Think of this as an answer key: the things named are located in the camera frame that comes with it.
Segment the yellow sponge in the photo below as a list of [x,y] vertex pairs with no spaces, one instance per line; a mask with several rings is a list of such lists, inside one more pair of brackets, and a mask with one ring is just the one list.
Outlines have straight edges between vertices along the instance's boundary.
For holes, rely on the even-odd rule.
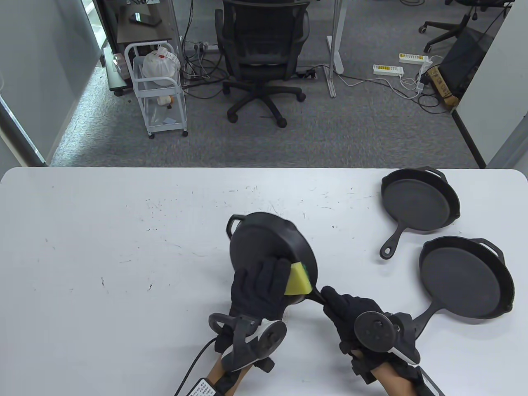
[[305,296],[312,292],[312,284],[306,268],[300,262],[291,265],[290,277],[286,285],[285,296]]

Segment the cast iron skillet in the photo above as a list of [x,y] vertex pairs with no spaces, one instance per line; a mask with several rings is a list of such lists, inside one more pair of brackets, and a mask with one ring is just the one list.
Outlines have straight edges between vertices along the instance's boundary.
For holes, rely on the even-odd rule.
[[385,260],[394,255],[406,228],[432,231],[460,217],[457,194],[446,176],[429,166],[388,174],[381,180],[381,196],[385,210],[398,223],[396,232],[380,249],[380,256]]
[[[236,220],[239,223],[233,232]],[[315,287],[317,262],[314,253],[291,221],[266,212],[234,214],[229,218],[225,231],[230,239],[229,254],[235,271],[268,256],[286,258],[292,263],[300,261],[308,272],[313,288],[306,298],[324,304],[324,299]],[[287,296],[288,304],[296,304],[304,298]]]
[[504,255],[486,239],[441,237],[426,242],[420,279],[432,302],[413,320],[416,338],[442,308],[467,318],[491,319],[513,307],[513,280]]

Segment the power strip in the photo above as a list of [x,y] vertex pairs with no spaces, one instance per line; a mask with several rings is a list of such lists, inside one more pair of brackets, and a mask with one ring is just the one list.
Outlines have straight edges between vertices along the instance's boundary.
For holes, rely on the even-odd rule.
[[426,55],[400,54],[400,63],[423,64],[428,61],[429,57]]
[[402,76],[403,67],[402,66],[384,66],[381,64],[372,65],[372,72],[380,76]]

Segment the smartphone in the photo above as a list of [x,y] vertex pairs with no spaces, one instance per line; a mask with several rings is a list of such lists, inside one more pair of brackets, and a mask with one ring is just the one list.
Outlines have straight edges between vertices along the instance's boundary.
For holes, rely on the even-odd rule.
[[157,26],[161,23],[161,18],[159,16],[152,16],[147,14],[142,14],[135,12],[129,18],[132,23],[140,23],[147,26]]

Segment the white desk leg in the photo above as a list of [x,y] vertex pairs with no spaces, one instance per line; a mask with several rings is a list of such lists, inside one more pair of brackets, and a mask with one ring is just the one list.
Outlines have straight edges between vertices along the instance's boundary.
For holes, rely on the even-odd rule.
[[[337,37],[337,20],[338,20],[339,13],[343,5],[343,1],[345,0],[334,0],[334,19],[332,23],[332,36],[333,37]],[[331,98],[335,98],[337,96],[335,93],[335,86],[334,86],[334,68],[335,68],[334,59],[337,53],[336,42],[337,40],[332,41],[332,45],[330,47],[330,61],[328,63],[329,67],[324,68],[326,83],[328,84],[328,92],[330,92]]]
[[[339,19],[337,21],[337,33],[335,34],[336,50],[335,50],[335,55],[334,55],[334,64],[335,64],[335,72],[337,74],[343,74],[345,72],[345,68],[343,67],[341,56],[339,55],[339,47],[341,46],[341,36],[343,35],[343,26],[345,25],[347,5],[348,5],[348,0],[343,0],[341,2],[341,7],[339,10]],[[332,36],[326,36],[326,43],[328,44],[328,50],[331,51],[332,50]]]

